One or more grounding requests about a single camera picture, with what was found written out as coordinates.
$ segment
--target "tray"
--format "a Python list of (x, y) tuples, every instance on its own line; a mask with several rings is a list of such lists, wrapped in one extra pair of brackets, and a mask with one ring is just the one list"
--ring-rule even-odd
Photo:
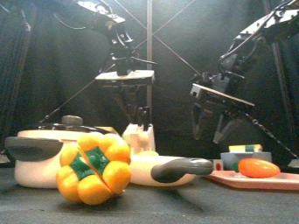
[(236, 188), (299, 191), (299, 175), (285, 172), (272, 178), (248, 178), (233, 171), (213, 171), (206, 178)]

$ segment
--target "black table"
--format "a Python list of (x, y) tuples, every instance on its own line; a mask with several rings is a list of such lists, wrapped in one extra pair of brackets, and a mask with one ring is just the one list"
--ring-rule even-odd
[(0, 169), (0, 223), (299, 223), (299, 192), (238, 190), (205, 179), (161, 188), (132, 185), (99, 206), (67, 202), (55, 189), (14, 183)]

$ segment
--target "pot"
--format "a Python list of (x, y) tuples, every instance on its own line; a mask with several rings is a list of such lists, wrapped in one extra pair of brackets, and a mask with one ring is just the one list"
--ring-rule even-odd
[(130, 183), (142, 186), (180, 186), (196, 176), (210, 174), (212, 162), (202, 158), (130, 156)]
[(106, 134), (107, 130), (113, 130), (81, 126), (81, 118), (71, 115), (63, 116), (61, 122), (62, 124), (42, 124), (37, 129), (22, 130), (17, 136), (10, 136), (3, 141), (14, 158), (14, 180), (21, 186), (55, 188), (62, 148), (74, 144), (86, 132)]

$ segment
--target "black handle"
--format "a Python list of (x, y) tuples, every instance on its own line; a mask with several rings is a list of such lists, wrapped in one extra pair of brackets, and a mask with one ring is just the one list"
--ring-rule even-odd
[(184, 174), (206, 176), (212, 173), (212, 162), (204, 158), (177, 158), (150, 170), (152, 179), (160, 183), (177, 181)]

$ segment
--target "bell pepper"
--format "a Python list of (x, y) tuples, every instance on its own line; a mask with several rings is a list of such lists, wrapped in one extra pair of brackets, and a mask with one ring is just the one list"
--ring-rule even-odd
[(118, 195), (129, 182), (129, 148), (115, 134), (87, 133), (62, 147), (55, 175), (62, 197), (98, 205)]

